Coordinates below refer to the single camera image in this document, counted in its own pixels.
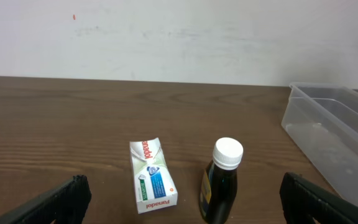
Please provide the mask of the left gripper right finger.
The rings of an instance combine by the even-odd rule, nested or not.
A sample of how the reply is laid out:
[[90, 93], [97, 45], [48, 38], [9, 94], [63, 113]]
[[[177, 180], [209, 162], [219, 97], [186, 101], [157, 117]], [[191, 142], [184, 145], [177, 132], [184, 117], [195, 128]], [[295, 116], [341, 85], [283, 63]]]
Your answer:
[[287, 172], [280, 186], [287, 224], [358, 224], [358, 207], [305, 178]]

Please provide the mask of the white Panadol box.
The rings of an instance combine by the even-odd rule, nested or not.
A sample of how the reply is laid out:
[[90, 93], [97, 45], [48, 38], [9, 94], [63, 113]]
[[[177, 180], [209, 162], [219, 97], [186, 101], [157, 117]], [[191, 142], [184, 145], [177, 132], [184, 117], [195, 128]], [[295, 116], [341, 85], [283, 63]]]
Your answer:
[[129, 147], [138, 213], [176, 205], [178, 192], [159, 138], [130, 142]]

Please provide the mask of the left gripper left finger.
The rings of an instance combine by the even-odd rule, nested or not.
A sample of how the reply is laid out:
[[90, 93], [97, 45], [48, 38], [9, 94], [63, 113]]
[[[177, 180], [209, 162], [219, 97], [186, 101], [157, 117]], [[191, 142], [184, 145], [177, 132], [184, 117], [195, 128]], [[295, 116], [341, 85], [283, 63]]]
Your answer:
[[0, 216], [0, 224], [81, 224], [91, 201], [87, 176], [75, 175]]

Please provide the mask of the dark bottle white cap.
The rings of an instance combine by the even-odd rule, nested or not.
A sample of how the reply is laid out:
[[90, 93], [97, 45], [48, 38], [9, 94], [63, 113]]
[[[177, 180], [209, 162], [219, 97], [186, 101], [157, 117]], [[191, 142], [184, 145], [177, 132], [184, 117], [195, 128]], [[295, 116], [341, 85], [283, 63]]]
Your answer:
[[244, 148], [233, 138], [220, 138], [213, 159], [204, 170], [199, 208], [206, 223], [225, 223], [237, 194], [237, 168]]

